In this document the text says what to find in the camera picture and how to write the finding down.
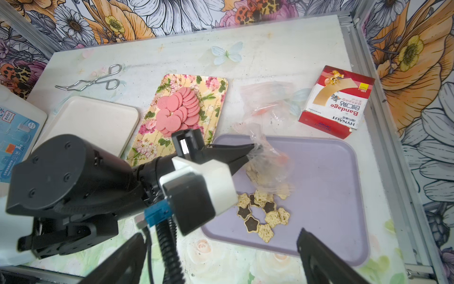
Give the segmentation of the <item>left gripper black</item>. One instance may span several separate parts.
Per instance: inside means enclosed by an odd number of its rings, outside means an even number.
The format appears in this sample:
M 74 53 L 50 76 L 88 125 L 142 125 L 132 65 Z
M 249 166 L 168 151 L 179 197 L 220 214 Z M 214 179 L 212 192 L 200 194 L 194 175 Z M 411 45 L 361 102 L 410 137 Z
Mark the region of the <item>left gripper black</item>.
M 155 157 L 151 162 L 144 163 L 134 168 L 134 174 L 144 189 L 143 199 L 156 199 L 160 195 L 159 179 L 175 170 L 172 158 L 181 157 L 195 161 L 198 151 L 205 147 L 205 142 L 200 129 L 180 130 L 171 135 L 171 142 L 175 148 L 174 153 L 167 156 Z M 232 176 L 249 162 L 247 155 L 255 148 L 254 144 L 223 145 L 209 144 L 203 149 L 205 162 L 217 160 L 228 163 Z

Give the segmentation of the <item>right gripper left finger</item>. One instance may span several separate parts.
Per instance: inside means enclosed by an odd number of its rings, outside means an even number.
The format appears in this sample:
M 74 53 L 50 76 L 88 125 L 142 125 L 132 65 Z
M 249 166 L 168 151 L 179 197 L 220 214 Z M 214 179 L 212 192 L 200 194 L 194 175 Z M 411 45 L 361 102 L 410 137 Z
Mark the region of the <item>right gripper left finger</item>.
M 143 235 L 136 233 L 79 283 L 138 284 L 146 251 Z

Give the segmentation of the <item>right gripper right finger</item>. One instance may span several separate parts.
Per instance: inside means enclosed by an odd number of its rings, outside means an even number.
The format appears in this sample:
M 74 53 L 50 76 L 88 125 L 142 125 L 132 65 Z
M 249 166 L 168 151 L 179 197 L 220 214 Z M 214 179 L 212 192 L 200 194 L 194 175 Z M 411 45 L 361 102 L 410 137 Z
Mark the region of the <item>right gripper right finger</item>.
M 297 239 L 297 250 L 309 284 L 368 283 L 315 235 L 304 228 Z

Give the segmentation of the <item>bag of mixed snacks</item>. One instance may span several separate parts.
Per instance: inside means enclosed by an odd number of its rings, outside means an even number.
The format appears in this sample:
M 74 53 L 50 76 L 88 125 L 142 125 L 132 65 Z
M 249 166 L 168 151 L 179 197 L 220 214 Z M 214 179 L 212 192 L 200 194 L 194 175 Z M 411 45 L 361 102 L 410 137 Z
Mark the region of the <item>bag of mixed snacks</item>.
M 270 144 L 261 125 L 237 123 L 232 128 L 253 142 L 245 165 L 245 172 L 252 184 L 268 194 L 289 194 L 293 190 L 288 181 L 294 169 L 292 159 Z

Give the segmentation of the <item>ziploc bag pink cookies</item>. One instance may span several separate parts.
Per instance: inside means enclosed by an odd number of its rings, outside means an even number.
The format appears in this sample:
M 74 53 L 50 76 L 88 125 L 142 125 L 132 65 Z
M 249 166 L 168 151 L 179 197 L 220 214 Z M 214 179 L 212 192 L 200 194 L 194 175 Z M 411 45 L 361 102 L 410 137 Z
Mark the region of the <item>ziploc bag pink cookies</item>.
M 283 121 L 290 115 L 290 99 L 294 85 L 288 82 L 265 82 L 242 86 L 244 120 L 271 117 Z

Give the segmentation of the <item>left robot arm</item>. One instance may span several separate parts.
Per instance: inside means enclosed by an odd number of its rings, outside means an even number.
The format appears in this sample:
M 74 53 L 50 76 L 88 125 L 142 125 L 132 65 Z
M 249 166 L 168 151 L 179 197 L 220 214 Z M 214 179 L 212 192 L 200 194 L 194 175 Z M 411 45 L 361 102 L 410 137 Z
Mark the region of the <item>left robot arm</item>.
M 172 220 L 188 235 L 238 202 L 233 177 L 253 144 L 205 144 L 199 130 L 171 140 L 175 152 L 130 166 L 71 134 L 53 137 L 13 167 L 6 203 L 33 219 L 15 247 L 39 259 L 77 253 L 115 237 L 118 221 L 139 213 L 149 226 Z

